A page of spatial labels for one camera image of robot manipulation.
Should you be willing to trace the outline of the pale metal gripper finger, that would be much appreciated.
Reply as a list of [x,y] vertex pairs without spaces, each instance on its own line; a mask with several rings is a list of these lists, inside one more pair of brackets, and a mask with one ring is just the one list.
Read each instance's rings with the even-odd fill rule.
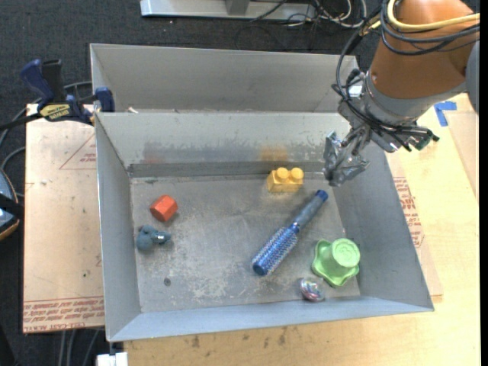
[[364,172],[370,164],[362,156],[349,156],[341,161],[334,161],[329,167],[329,184],[340,187]]
[[326,136],[325,149],[323,153],[323,173],[326,178],[332,178],[338,165],[338,151],[341,149],[340,139],[333,130]]

